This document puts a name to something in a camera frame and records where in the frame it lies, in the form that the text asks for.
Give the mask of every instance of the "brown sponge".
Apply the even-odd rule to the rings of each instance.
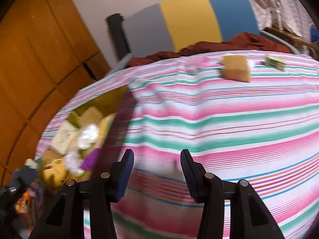
[[[224,56],[222,64],[224,65],[222,74],[225,79],[250,82],[250,71],[245,56]]]

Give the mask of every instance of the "purple object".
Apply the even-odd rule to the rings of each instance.
[[[101,148],[95,148],[92,153],[90,153],[84,160],[84,162],[81,165],[81,169],[86,170],[86,171],[92,171],[94,166],[95,166],[95,162],[96,159],[98,157],[98,155],[101,152]]]

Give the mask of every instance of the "silver screw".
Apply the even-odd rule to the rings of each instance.
[[[246,180],[241,180],[241,181],[240,181],[240,185],[243,186],[243,187],[248,186],[248,184],[249,184],[249,183],[248,183],[248,181],[246,181]]]
[[[9,191],[11,192],[11,193],[14,193],[14,192],[16,192],[16,188],[15,187],[11,187],[11,188],[9,188]]]
[[[206,173],[205,173],[205,177],[206,177],[207,179],[212,179],[212,178],[214,178],[214,175],[213,175],[211,172],[206,172]]]
[[[65,182],[65,184],[66,184],[67,186],[72,186],[74,183],[75,183],[75,180],[73,180],[73,179],[69,179],[69,180],[67,180],[67,181]]]
[[[108,172],[103,172],[102,174],[101,174],[101,178],[102,179],[107,179],[107,178],[109,178],[110,177],[110,174],[108,173]]]

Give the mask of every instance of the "white plastic wrapper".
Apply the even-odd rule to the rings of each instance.
[[[76,147],[70,148],[68,153],[64,156],[64,162],[69,172],[74,176],[79,177],[84,174],[85,171],[80,168],[83,160]]]
[[[80,150],[88,149],[98,139],[98,126],[95,124],[88,125],[78,136],[78,148]]]

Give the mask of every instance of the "red-brown blanket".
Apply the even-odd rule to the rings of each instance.
[[[270,39],[252,33],[243,32],[236,35],[231,41],[225,41],[222,43],[201,41],[196,43],[195,45],[190,45],[186,48],[183,48],[179,53],[171,51],[160,51],[158,53],[155,53],[154,55],[150,55],[144,58],[133,58],[128,62],[128,66],[142,66],[163,59],[187,57],[196,54],[229,50],[261,50],[291,53],[289,48],[273,42]]]

